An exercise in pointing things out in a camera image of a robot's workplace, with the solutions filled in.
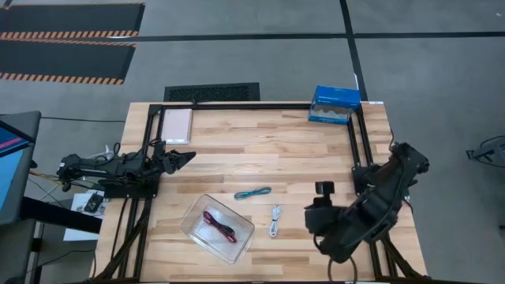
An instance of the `small black device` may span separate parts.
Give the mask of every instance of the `small black device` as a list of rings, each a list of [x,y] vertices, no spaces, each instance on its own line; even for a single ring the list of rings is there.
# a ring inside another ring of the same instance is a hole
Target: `small black device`
[[[0,158],[35,143],[35,140],[20,130],[0,121]]]
[[[96,213],[100,205],[103,203],[103,196],[98,193],[93,193],[91,197],[89,197],[86,206],[84,206],[84,211],[88,213]]]

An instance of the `hazard stripe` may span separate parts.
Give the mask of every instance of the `hazard stripe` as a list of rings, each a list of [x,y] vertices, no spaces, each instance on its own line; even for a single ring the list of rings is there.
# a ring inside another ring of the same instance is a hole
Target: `hazard stripe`
[[[122,46],[122,47],[137,47],[135,43],[115,43],[115,42],[96,42],[96,41],[83,41],[83,40],[56,40],[56,39],[9,39],[0,38],[5,41],[23,41],[32,43],[66,43],[66,44],[91,44],[91,45],[109,45],[109,46]]]
[[[138,31],[0,32],[0,39],[72,39],[78,37],[138,36]]]
[[[77,84],[123,84],[123,80],[117,78],[92,77],[68,77],[57,75],[35,75],[21,73],[4,73],[0,71],[0,80],[26,80],[37,82],[61,82]]]

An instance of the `gray carpet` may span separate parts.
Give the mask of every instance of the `gray carpet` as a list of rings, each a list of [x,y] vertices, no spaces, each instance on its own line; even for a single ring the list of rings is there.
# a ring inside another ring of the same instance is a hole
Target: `gray carpet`
[[[124,0],[14,1],[41,2]],[[355,32],[505,31],[500,0],[349,0],[349,8]],[[149,0],[140,34],[343,31],[338,0]],[[503,134],[504,48],[505,38],[357,41],[368,98],[386,103],[397,140],[411,143],[432,164],[411,192],[433,278],[505,279],[505,240],[498,231],[505,223],[505,177],[465,155]],[[354,72],[344,39],[140,43],[122,86],[0,80],[0,113],[36,107],[43,115],[124,119],[130,102],[160,101],[165,86],[241,82],[260,82],[262,100],[308,100],[318,84],[353,88]],[[35,159],[40,171],[54,173],[62,156],[103,151],[121,134],[122,124],[43,120]],[[26,194],[43,196],[31,184]],[[55,196],[71,194],[58,190]],[[61,229],[46,232],[51,244],[62,239]],[[53,248],[44,249],[45,260],[62,254]],[[48,265],[43,283],[82,280],[91,261],[92,254],[82,254]]]

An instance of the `white cable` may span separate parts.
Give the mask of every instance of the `white cable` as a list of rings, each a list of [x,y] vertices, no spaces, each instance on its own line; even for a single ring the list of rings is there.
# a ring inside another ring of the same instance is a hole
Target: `white cable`
[[[274,205],[274,208],[271,210],[271,224],[268,227],[268,234],[270,237],[277,236],[277,221],[281,217],[282,208],[280,205]]]
[[[51,193],[53,193],[53,191],[55,189],[57,189],[58,187],[60,187],[59,185],[55,185],[50,191],[46,192],[46,194],[44,194],[44,196],[42,196],[42,198],[39,198],[39,200],[43,200],[45,199],[46,197],[48,197]]]

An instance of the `white usb cable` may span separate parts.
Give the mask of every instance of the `white usb cable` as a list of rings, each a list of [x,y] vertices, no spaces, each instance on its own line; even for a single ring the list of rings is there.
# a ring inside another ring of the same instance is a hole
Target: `white usb cable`
[[[277,220],[281,217],[282,208],[280,205],[274,205],[274,208],[271,211],[271,224],[268,227],[268,234],[270,237],[277,236]]]

